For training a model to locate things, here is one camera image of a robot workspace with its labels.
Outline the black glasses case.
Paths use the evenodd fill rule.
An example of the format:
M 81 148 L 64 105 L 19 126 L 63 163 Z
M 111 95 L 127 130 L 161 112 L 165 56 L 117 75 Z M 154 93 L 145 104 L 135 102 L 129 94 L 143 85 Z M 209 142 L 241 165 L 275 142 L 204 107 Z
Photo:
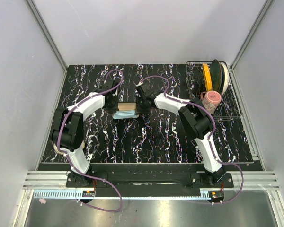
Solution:
M 118 103 L 118 110 L 135 110 L 136 111 L 136 103 L 132 102 L 132 103 L 127 103 L 127 102 L 121 102 Z

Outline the light blue cleaning cloth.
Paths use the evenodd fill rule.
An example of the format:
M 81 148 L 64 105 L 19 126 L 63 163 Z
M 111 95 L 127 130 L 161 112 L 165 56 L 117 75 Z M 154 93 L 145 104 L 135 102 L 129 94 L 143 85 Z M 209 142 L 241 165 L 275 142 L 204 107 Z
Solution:
M 118 110 L 113 114 L 114 119 L 135 119 L 139 115 L 136 114 L 135 110 Z

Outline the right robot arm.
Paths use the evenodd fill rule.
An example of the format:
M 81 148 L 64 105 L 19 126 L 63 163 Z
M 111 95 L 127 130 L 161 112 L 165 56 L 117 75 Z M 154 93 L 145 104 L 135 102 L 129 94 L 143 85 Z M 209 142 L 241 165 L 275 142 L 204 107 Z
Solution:
M 204 168 L 207 172 L 205 181 L 210 187 L 217 187 L 222 183 L 226 174 L 221 159 L 213 141 L 215 131 L 214 119 L 205 109 L 198 98 L 185 100 L 153 90 L 148 83 L 139 83 L 136 91 L 137 105 L 145 111 L 151 108 L 163 109 L 178 115 L 185 132 L 191 136 L 202 155 Z

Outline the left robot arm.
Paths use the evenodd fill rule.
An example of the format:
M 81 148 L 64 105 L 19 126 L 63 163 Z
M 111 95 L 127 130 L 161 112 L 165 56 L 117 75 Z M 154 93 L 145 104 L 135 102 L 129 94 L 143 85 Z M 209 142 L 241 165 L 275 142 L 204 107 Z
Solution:
M 84 141 L 84 122 L 99 109 L 104 109 L 109 114 L 115 114 L 119 110 L 120 85 L 119 79 L 107 79 L 83 100 L 69 107 L 58 107 L 54 112 L 50 139 L 57 150 L 67 157 L 71 170 L 78 173 L 76 182 L 82 187 L 90 186 L 93 181 L 92 174 L 88 173 L 89 161 L 81 146 Z

